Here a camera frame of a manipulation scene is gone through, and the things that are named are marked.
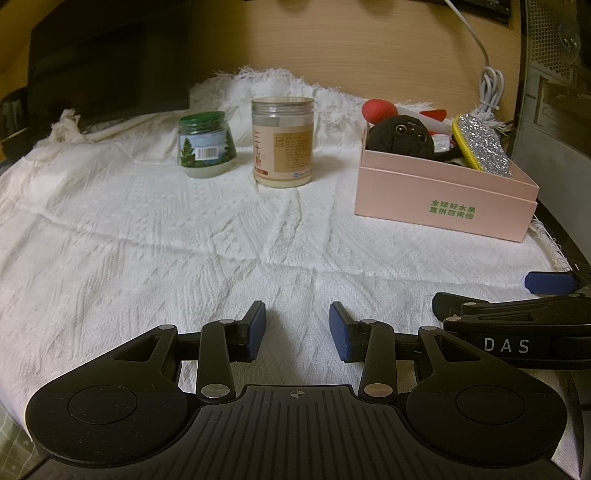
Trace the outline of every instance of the yellow brush handle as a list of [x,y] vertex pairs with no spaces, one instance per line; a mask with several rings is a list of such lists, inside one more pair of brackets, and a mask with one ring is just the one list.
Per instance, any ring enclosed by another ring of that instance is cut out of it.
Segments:
[[472,150],[470,150],[470,147],[468,146],[466,139],[462,135],[460,127],[457,126],[457,119],[458,117],[455,117],[453,119],[452,132],[458,146],[460,147],[460,150],[464,154],[464,157],[466,157],[466,161],[468,162],[468,165],[471,166],[471,168],[474,168],[475,170],[484,171],[484,168],[482,168],[482,165],[480,165],[480,162],[478,161],[474,153],[472,153]]

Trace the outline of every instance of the plastic jar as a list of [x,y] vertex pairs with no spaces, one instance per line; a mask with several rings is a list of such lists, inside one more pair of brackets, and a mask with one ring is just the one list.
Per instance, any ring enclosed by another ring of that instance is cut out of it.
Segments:
[[178,164],[195,179],[227,172],[236,148],[224,112],[201,112],[178,121]]
[[298,187],[312,179],[314,99],[252,101],[255,179],[268,187]]

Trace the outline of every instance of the wooden wall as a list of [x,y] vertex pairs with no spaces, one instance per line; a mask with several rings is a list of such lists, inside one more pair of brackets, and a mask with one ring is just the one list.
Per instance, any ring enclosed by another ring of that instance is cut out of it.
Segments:
[[5,73],[0,73],[0,98],[3,98],[8,92],[10,92],[8,88],[7,76]]
[[[0,10],[0,37],[6,36],[8,8],[9,20],[20,25],[15,36],[22,37],[18,48],[11,46],[11,61],[0,55],[0,73],[4,65],[10,90],[27,81],[30,29],[59,1],[11,0]],[[513,116],[521,48],[518,0],[512,7],[508,27],[466,15],[492,65],[505,74],[499,112],[505,120]],[[474,108],[483,66],[480,50],[454,13],[419,0],[194,0],[192,45],[195,82],[246,64],[283,67],[353,95],[428,100],[450,113]]]

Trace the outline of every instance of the white textured blanket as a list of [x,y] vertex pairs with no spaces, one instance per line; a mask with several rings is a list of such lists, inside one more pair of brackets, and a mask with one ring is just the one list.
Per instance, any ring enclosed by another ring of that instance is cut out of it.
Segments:
[[[316,98],[314,179],[278,190],[251,174],[249,102],[285,93]],[[253,300],[267,304],[268,327],[258,359],[233,366],[238,389],[356,387],[361,366],[341,363],[330,337],[332,301],[416,333],[437,324],[437,291],[525,299],[527,272],[563,266],[533,233],[516,244],[355,216],[360,98],[283,70],[223,75],[191,96],[192,111],[228,113],[241,154],[220,177],[176,166],[177,114],[87,137],[65,115],[0,177],[0,400],[19,422],[35,390],[74,367],[162,323],[194,332],[238,318]],[[195,370],[184,369],[187,391]],[[556,460],[577,475],[572,435]]]

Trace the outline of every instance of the blue grip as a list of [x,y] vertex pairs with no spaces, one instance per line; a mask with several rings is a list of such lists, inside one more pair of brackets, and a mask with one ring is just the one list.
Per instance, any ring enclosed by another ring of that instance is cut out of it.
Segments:
[[246,350],[248,351],[248,359],[254,360],[258,354],[258,350],[261,346],[262,338],[265,335],[265,329],[267,328],[267,309],[263,302],[255,302],[252,305],[251,310],[256,309],[252,321],[248,326],[248,343],[246,344]]
[[533,294],[568,295],[578,286],[570,272],[529,272],[525,277],[525,288]]
[[334,303],[330,305],[329,309],[329,326],[339,358],[343,362],[350,362],[352,354],[347,323],[337,311]]

